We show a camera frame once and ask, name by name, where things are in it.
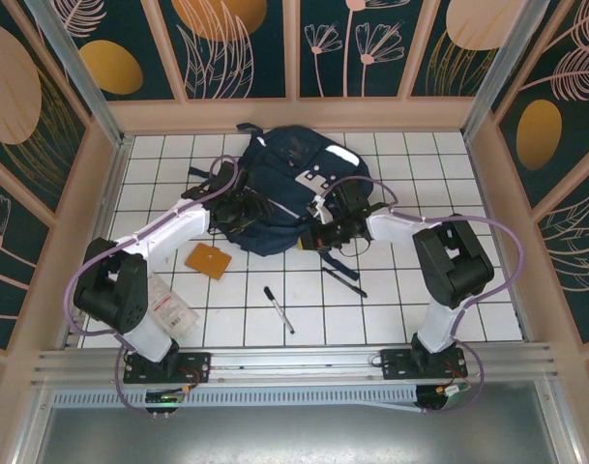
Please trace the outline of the black pen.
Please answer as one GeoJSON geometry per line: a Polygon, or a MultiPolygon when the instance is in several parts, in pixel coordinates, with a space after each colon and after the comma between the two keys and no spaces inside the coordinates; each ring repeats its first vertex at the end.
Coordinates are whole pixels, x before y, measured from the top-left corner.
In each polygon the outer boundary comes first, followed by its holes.
{"type": "Polygon", "coordinates": [[[355,286],[354,284],[349,283],[343,277],[337,275],[336,272],[334,272],[334,271],[332,271],[332,270],[330,270],[330,269],[328,269],[326,267],[322,267],[321,269],[322,269],[323,272],[325,272],[326,274],[328,274],[329,276],[331,276],[332,278],[334,278],[336,281],[338,281],[339,283],[341,283],[342,285],[344,285],[345,287],[347,287],[351,291],[355,292],[360,297],[362,297],[364,299],[366,299],[368,297],[367,292],[365,292],[361,288],[355,286]]]}

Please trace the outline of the brown leather card holder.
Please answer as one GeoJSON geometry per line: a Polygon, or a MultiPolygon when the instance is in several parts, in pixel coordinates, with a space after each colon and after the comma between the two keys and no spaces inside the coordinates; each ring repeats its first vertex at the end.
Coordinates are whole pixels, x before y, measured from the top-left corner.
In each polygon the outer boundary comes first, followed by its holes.
{"type": "Polygon", "coordinates": [[[220,280],[231,262],[231,256],[215,246],[199,243],[185,261],[185,266],[211,279],[220,280]]]}

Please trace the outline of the white marker with black cap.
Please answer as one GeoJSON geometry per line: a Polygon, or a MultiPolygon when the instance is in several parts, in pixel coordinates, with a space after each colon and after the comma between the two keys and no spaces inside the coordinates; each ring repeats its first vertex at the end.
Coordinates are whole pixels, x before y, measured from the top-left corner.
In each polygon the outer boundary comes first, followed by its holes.
{"type": "Polygon", "coordinates": [[[276,310],[278,316],[280,317],[281,322],[284,324],[284,326],[286,327],[286,329],[288,330],[288,332],[290,334],[295,334],[295,329],[293,328],[292,324],[288,320],[288,318],[287,318],[287,316],[285,314],[285,311],[283,310],[283,308],[278,303],[278,301],[275,298],[275,296],[274,296],[273,292],[271,291],[270,287],[269,286],[265,286],[263,288],[263,292],[266,295],[266,297],[269,300],[269,302],[273,305],[273,307],[276,310]]]}

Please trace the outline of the navy blue backpack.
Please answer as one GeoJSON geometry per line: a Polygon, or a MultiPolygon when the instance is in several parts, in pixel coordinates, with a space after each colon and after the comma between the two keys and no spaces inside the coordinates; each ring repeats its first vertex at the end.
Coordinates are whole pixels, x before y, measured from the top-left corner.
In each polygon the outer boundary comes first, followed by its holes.
{"type": "Polygon", "coordinates": [[[295,247],[312,223],[308,204],[347,177],[363,177],[362,190],[369,199],[373,185],[367,164],[329,137],[298,125],[264,131],[244,123],[237,128],[250,134],[248,147],[235,160],[249,172],[247,187],[268,198],[274,208],[268,219],[245,231],[214,228],[241,250],[266,257],[295,247]]]}

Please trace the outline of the clear packet with red label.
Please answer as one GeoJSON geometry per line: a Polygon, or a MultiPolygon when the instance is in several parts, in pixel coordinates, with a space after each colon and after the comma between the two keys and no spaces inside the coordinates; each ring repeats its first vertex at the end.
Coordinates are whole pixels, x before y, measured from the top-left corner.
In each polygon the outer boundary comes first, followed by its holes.
{"type": "Polygon", "coordinates": [[[177,342],[198,329],[198,313],[156,274],[148,275],[148,311],[167,334],[177,342]]]}

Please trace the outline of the brushed metal sheet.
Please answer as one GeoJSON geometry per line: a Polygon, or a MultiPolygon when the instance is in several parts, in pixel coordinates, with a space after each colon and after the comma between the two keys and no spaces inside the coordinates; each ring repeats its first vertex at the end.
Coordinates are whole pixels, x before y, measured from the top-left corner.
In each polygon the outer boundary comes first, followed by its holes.
{"type": "Polygon", "coordinates": [[[560,464],[539,414],[513,401],[454,415],[369,406],[189,409],[149,420],[59,409],[38,464],[560,464]]]}

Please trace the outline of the small green-lit circuit board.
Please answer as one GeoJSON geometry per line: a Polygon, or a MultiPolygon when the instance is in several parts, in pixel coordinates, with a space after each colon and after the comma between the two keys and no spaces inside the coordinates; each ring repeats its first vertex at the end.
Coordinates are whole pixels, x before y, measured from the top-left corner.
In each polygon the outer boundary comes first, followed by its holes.
{"type": "Polygon", "coordinates": [[[144,395],[144,407],[154,418],[162,415],[166,419],[175,413],[198,384],[188,384],[168,390],[148,390],[144,395]]]}
{"type": "Polygon", "coordinates": [[[465,384],[421,385],[416,387],[415,405],[426,414],[440,415],[463,409],[471,391],[465,384]]]}

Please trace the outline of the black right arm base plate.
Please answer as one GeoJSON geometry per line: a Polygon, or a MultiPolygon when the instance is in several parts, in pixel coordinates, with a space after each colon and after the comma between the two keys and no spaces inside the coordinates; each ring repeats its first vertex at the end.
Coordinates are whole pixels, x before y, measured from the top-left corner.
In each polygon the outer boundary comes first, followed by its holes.
{"type": "Polygon", "coordinates": [[[458,377],[468,376],[463,350],[456,346],[435,354],[426,350],[385,349],[380,356],[385,380],[450,380],[455,373],[458,377]]]}

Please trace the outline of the wall panel with pink flowers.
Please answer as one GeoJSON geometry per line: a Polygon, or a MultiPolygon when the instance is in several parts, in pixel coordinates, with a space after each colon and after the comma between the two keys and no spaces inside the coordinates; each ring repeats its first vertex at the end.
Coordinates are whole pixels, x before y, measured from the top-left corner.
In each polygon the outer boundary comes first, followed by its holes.
{"type": "Polygon", "coordinates": [[[423,0],[301,0],[299,96],[398,94],[423,0]]]}

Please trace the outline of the wall panel, orange circle, leaves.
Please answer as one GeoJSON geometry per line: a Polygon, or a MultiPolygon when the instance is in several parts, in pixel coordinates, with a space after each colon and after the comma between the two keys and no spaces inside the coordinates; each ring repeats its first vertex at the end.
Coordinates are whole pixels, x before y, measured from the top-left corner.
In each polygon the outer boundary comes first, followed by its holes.
{"type": "Polygon", "coordinates": [[[286,96],[282,0],[159,0],[189,100],[286,96]]]}

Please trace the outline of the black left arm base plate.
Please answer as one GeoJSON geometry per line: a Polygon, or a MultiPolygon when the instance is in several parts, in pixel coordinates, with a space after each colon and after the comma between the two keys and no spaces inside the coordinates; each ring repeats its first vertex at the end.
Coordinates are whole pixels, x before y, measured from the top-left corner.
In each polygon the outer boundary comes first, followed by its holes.
{"type": "Polygon", "coordinates": [[[210,368],[210,353],[169,354],[161,362],[150,362],[138,354],[132,354],[125,360],[123,383],[126,385],[207,383],[210,368]]]}

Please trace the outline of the wall panel with yellow oval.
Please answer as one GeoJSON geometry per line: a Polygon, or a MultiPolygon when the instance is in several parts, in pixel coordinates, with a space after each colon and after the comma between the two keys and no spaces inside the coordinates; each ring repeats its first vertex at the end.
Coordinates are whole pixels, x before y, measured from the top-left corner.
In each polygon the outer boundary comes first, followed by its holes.
{"type": "Polygon", "coordinates": [[[109,102],[171,100],[141,0],[48,0],[109,102]]]}

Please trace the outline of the wall panel, pale circle, stems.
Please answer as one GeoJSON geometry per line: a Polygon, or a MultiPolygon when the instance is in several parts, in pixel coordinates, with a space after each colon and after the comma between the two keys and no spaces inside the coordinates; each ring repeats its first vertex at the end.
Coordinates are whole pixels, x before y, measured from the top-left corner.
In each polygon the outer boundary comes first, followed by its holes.
{"type": "Polygon", "coordinates": [[[411,95],[473,97],[525,0],[440,0],[411,95]]]}

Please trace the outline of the wall panel, single pink flower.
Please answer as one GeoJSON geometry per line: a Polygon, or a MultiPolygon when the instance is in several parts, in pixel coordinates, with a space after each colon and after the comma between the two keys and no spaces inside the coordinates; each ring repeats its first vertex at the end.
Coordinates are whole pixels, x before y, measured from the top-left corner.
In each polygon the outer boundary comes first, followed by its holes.
{"type": "Polygon", "coordinates": [[[49,227],[0,184],[0,350],[11,344],[49,227]]]}

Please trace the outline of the wall panel, yellow oval, ferns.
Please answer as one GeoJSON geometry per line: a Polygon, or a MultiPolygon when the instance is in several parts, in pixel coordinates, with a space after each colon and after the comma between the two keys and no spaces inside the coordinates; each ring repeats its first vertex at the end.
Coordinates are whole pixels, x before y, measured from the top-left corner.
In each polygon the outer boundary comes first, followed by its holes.
{"type": "Polygon", "coordinates": [[[535,208],[589,154],[589,0],[550,0],[493,118],[508,196],[535,208]]]}

